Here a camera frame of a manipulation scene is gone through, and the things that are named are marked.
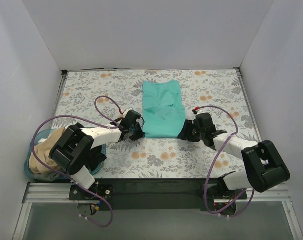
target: white enclosure wall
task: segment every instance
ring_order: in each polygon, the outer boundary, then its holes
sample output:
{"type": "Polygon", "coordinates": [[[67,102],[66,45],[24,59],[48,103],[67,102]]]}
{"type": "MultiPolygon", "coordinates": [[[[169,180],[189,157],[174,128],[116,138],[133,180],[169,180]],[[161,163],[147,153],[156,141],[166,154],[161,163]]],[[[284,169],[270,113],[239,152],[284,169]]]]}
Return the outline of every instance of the white enclosure wall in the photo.
{"type": "Polygon", "coordinates": [[[12,239],[34,131],[51,117],[61,73],[21,0],[0,0],[0,239],[12,239]]]}
{"type": "Polygon", "coordinates": [[[61,70],[239,67],[273,0],[22,0],[61,70]]]}
{"type": "Polygon", "coordinates": [[[303,232],[303,0],[275,0],[240,70],[263,139],[291,172],[303,232]]]}

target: blue laundry basket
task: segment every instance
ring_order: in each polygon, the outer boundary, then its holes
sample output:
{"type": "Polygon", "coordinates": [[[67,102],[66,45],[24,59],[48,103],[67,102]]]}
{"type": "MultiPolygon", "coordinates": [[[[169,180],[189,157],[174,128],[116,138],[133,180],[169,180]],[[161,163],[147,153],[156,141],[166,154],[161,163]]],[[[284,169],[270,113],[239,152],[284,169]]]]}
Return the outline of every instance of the blue laundry basket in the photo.
{"type": "MultiPolygon", "coordinates": [[[[50,134],[52,133],[52,132],[54,132],[56,129],[47,129],[47,130],[44,130],[44,131],[41,131],[41,132],[39,132],[38,134],[37,134],[37,136],[36,136],[36,140],[35,140],[35,146],[37,146],[38,145],[38,142],[41,140],[41,139],[47,139],[49,136],[50,136],[50,134]]],[[[33,173],[32,172],[32,170],[29,168],[29,165],[30,165],[30,158],[31,158],[31,155],[33,154],[32,153],[32,149],[33,149],[33,145],[32,145],[33,143],[31,142],[30,143],[30,146],[29,146],[29,152],[28,152],[28,155],[27,155],[27,159],[26,159],[26,161],[25,161],[25,164],[24,164],[24,169],[25,169],[25,173],[26,173],[26,175],[29,177],[29,178],[31,178],[31,179],[37,179],[36,177],[35,177],[35,173],[33,173]]],[[[102,153],[103,154],[105,154],[106,155],[106,150],[107,150],[107,146],[106,146],[106,144],[104,144],[103,146],[102,146],[102,153]]],[[[102,167],[103,167],[103,165],[104,165],[104,161],[101,163],[101,164],[99,164],[98,165],[98,167],[94,170],[94,171],[89,171],[90,173],[91,173],[91,175],[95,175],[95,174],[97,174],[101,169],[102,169],[102,167]]],[[[60,177],[58,177],[58,178],[56,178],[55,180],[57,180],[57,179],[67,179],[66,177],[64,177],[64,176],[60,176],[60,177]]]]}

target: beige cloth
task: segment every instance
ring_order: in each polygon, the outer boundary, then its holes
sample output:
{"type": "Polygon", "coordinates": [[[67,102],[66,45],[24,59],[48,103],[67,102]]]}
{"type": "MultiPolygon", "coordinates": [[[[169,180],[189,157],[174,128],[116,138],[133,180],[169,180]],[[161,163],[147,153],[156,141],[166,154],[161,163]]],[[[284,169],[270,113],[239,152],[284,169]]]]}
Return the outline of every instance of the beige cloth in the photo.
{"type": "MultiPolygon", "coordinates": [[[[65,132],[64,127],[58,128],[49,136],[49,138],[47,138],[46,141],[35,146],[35,152],[37,156],[40,158],[40,160],[56,170],[60,170],[61,167],[58,166],[57,163],[50,158],[50,152],[64,132],[65,132]]],[[[52,172],[52,170],[43,166],[35,158],[33,153],[31,153],[29,159],[29,168],[34,174],[48,174],[52,172]]]]}

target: floral mat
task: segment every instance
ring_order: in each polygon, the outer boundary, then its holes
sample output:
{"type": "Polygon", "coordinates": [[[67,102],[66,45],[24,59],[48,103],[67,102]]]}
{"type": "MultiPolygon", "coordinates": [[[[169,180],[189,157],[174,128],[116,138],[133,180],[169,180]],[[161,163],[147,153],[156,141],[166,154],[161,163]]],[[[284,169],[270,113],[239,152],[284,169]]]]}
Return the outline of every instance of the floral mat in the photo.
{"type": "MultiPolygon", "coordinates": [[[[144,81],[180,82],[187,119],[193,120],[192,109],[215,105],[227,110],[239,126],[238,137],[257,141],[252,117],[235,70],[117,70],[69,72],[56,115],[74,115],[97,123],[108,124],[94,106],[97,96],[113,98],[123,110],[133,108],[143,112],[144,81]]],[[[109,99],[99,99],[98,107],[109,117],[120,114],[109,99]]],[[[218,130],[235,131],[231,119],[217,109],[206,109],[218,130]]],[[[75,123],[72,119],[57,119],[53,128],[75,123]]],[[[81,122],[86,127],[94,127],[81,122]]],[[[203,142],[180,139],[140,139],[110,143],[107,160],[96,178],[204,178],[216,151],[203,142]]],[[[212,178],[244,169],[243,161],[221,154],[211,174],[212,178]]]]}

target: gray leaf pattern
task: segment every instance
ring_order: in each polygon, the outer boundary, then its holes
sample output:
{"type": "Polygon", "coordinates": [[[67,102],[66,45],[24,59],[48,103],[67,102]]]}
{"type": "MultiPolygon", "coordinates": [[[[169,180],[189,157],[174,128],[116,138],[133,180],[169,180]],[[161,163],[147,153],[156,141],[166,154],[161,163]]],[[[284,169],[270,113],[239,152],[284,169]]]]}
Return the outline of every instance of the gray leaf pattern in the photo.
{"type": "MultiPolygon", "coordinates": [[[[74,115],[96,123],[108,124],[94,106],[98,96],[109,96],[123,110],[133,108],[143,113],[144,81],[166,83],[180,82],[183,105],[187,119],[194,119],[192,109],[197,106],[215,105],[227,110],[239,126],[238,137],[257,141],[252,117],[249,113],[240,81],[235,70],[118,70],[69,72],[57,115],[74,115]]],[[[120,117],[117,107],[100,98],[98,108],[107,116],[120,117]]],[[[233,122],[223,112],[207,108],[216,127],[228,133],[235,131],[233,122]]],[[[71,118],[56,119],[52,128],[81,123],[71,118]]],[[[107,160],[96,178],[204,178],[217,152],[202,142],[179,139],[140,139],[110,143],[107,160]]],[[[231,171],[244,169],[242,160],[221,154],[211,177],[217,178],[231,171]]]]}

